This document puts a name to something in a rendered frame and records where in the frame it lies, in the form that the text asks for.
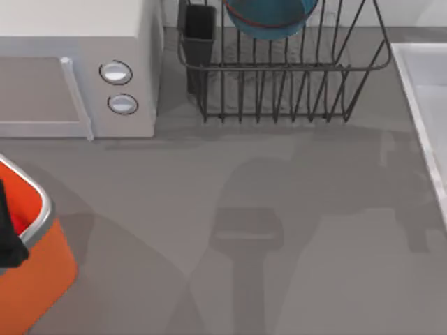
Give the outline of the round grey microwave knob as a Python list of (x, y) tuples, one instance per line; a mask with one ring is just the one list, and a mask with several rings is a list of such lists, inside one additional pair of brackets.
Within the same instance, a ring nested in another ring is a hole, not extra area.
[(117, 94), (108, 98), (109, 109), (119, 115), (131, 115), (138, 110), (138, 101), (129, 94)]
[(125, 85), (133, 78), (131, 67), (123, 61), (113, 60), (99, 66), (99, 75), (111, 85)]

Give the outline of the black cutlery holder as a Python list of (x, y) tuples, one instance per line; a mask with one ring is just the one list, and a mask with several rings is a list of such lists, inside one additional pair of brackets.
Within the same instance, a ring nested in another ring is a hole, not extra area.
[(212, 59), (215, 41), (217, 10), (207, 4), (192, 4), (189, 0), (179, 0), (177, 28), (182, 36), (182, 48), (186, 59), (187, 92), (200, 91), (200, 70), (208, 68)]

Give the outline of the pale microwave oven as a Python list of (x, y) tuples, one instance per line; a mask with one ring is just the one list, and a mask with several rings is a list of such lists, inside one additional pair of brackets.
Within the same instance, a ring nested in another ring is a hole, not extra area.
[[(151, 137), (163, 61), (161, 0), (0, 0), (0, 57), (69, 57), (73, 60), (94, 139)], [(133, 71), (111, 85), (99, 66), (118, 60)], [(131, 115), (108, 107), (108, 98), (132, 95)]]

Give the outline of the blue bowl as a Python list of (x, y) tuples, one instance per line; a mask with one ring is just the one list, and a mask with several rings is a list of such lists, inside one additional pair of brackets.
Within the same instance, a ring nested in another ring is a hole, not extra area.
[(299, 32), (319, 0), (222, 0), (234, 26), (261, 40), (279, 40)]

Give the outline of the microwave oven door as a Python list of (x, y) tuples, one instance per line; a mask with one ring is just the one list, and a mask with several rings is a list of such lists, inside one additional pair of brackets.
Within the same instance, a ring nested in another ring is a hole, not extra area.
[(0, 57), (0, 137), (84, 137), (58, 57)]

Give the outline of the orange bin with metal rim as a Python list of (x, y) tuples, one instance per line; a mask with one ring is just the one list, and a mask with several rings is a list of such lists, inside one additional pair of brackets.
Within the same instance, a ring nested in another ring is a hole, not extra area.
[(45, 189), (3, 154), (0, 179), (29, 250), (20, 267), (0, 269), (0, 335), (24, 335), (74, 283), (78, 266)]

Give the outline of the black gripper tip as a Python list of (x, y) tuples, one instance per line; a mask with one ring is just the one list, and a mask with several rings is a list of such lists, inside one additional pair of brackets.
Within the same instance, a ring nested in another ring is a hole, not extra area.
[(13, 227), (6, 192), (0, 179), (0, 269), (18, 268), (29, 258), (29, 250)]

